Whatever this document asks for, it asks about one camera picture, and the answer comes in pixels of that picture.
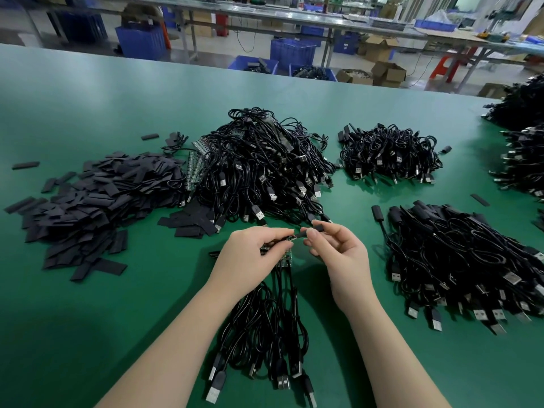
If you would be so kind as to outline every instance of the person's right hand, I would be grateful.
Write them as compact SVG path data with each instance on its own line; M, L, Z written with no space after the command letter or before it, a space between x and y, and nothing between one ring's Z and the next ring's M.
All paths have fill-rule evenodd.
M367 248L344 226L312 221L323 225L324 232L309 228L304 244L309 252L319 256L329 271L332 296L338 307L348 314L363 305L366 299L375 299Z

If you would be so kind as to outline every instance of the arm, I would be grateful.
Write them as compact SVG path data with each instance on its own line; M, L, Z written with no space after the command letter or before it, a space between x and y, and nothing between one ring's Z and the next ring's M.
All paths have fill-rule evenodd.
M261 246L290 234L292 229L268 227L233 232L208 282L96 407L186 406L215 332L236 302L266 278L293 243L279 242L264 256Z
M327 265L332 295L350 322L377 406L449 407L381 307L363 243L344 226L313 224L322 224L325 232L309 229L304 244Z

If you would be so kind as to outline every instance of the forearm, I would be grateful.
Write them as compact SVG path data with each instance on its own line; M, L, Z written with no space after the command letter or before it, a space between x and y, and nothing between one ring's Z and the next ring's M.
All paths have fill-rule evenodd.
M180 408L234 303L204 286L98 403L97 408Z
M449 407L375 295L367 295L353 308L348 319L377 406Z

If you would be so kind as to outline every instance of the green table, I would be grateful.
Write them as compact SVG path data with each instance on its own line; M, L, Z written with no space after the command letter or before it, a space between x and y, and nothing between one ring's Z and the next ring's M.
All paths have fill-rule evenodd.
M542 232L530 223L534 198L499 191L487 174L506 149L499 129L479 117L489 100L6 45L0 56L2 208L39 196L47 178L80 171L84 160L115 150L157 151L173 130L195 140L227 122L231 108L256 105L279 120L296 117L310 131L330 136L325 155L331 160L339 155L336 133L348 122L362 128L396 123L436 136L440 148L449 144L453 150L442 158L445 167L434 186L401 182L369 189L340 171L322 197L325 212L368 247L381 303L454 407L541 406L542 321L525 326L508 315L508 334L495 337L481 323L446 311L443 333L430 330L422 315L406 317L403 298L385 278L383 237L371 215L376 204L386 212L416 199L451 203L485 213L500 232L544 250ZM140 140L149 133L161 139ZM41 165L10 170L31 160ZM475 192L491 206L473 200ZM245 226L227 224L202 240L176 239L172 229L156 224L165 213L159 209L130 227L129 248L116 256L128 264L121 277L93 273L74 284L71 269L41 271L45 246L25 244L21 217L0 212L0 406L91 407L205 283L213 266L207 253ZM318 405L374 405L326 271L302 244L294 255L310 338L304 364ZM210 407L202 399L208 369L195 384L190 407ZM300 398L231 371L218 406L304 406Z

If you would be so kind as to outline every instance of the tile floor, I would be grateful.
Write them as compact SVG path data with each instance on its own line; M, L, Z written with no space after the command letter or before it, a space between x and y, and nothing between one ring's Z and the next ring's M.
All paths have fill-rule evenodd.
M85 53L114 55L113 48L117 45L117 36L115 27L120 25L121 17L110 14L103 14L102 18L108 33L108 41L93 46L87 45L63 45L60 39L55 35L53 26L51 25L47 15L43 11L31 11L31 16L36 23L44 40L44 46L47 48L72 50ZM257 25L262 26L262 23L257 23L256 20L231 18L233 25L247 26L255 28ZM291 24L284 24L284 31L296 31ZM182 41L179 39L180 33L174 29L170 29L173 34L172 51L163 60L182 62ZM226 68L237 55L250 55L262 58L270 56L270 40L272 35L251 33L241 31L235 33L230 30L228 37L199 37L197 36L197 49L199 51L199 60L194 64L212 67ZM20 44L26 46L36 46L37 41L31 34L31 26L26 19L24 12L20 10L0 8L0 42L9 44ZM190 37L188 43L192 48ZM323 56L324 43L322 47L316 48L314 64L319 65ZM457 83L463 78L467 72L466 67L460 67L455 75L454 81L451 84L442 85L439 83L440 77L436 80L429 81L429 76L438 64L439 58L411 54L411 53L396 53L392 60L401 67L405 68L408 74L406 81L402 84L404 88L417 90L432 90L432 91L451 91L456 87ZM358 55L347 55L335 53L332 55L331 67L338 68L359 68L370 71L374 64L364 60ZM477 68L467 85L461 91L464 95L476 95L480 88L487 82L499 82L511 84L513 82L523 82L528 77L533 75L525 70L522 66L515 65L499 65L494 66L494 71L488 71L485 68Z

